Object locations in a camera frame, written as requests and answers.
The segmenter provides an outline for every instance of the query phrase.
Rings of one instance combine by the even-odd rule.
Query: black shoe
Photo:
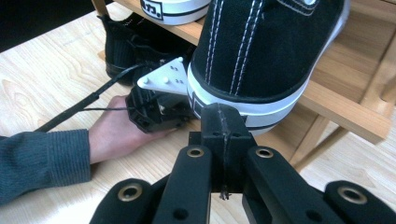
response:
[[[271,129],[303,93],[348,11],[349,0],[212,1],[189,67],[196,115],[223,103],[251,131]]]
[[[132,86],[152,67],[159,67],[177,57],[190,61],[195,46],[157,24],[132,13],[123,21],[113,21],[107,15],[99,17],[106,30],[106,72],[114,77],[128,67],[150,63],[151,68],[141,68],[127,74],[119,83]]]

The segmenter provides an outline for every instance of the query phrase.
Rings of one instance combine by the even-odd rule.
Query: shoe rack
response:
[[[115,1],[147,17],[139,0]],[[92,2],[98,14],[107,13],[103,0]],[[204,21],[161,27],[197,45]],[[396,1],[351,0],[345,29],[320,59],[297,106],[256,141],[301,170],[349,132],[373,144],[386,139],[395,101]],[[330,122],[339,127],[319,142]]]

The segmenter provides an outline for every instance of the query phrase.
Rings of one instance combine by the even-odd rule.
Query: knit sweater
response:
[[[87,130],[0,137],[0,205],[34,189],[90,179]]]

